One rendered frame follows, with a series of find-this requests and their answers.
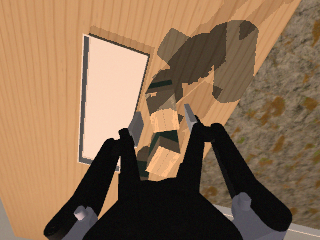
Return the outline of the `white shallow tray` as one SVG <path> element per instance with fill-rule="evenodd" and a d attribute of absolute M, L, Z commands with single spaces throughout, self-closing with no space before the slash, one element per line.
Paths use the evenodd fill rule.
<path fill-rule="evenodd" d="M 134 117 L 149 56 L 83 34 L 78 162 L 91 165 Z"/>

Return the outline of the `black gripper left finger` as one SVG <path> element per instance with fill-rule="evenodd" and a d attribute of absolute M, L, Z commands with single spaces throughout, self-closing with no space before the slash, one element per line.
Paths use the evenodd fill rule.
<path fill-rule="evenodd" d="M 136 159 L 144 127 L 141 112 L 135 113 L 128 128 L 118 131 L 120 139 L 104 141 L 72 197 L 49 221 L 44 236 L 49 240 L 82 240 L 98 221 L 118 160 L 118 202 L 116 222 L 125 236 L 133 236 L 142 225 Z"/>

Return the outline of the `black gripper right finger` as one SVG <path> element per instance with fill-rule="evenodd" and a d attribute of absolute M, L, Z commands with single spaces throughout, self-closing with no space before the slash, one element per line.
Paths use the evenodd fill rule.
<path fill-rule="evenodd" d="M 211 142 L 232 199 L 231 222 L 243 240 L 283 240 L 290 210 L 255 178 L 222 124 L 204 126 L 189 103 L 184 110 L 190 138 L 165 206 L 168 228 L 175 234 L 188 229 L 194 189 L 200 192 L 205 142 Z"/>

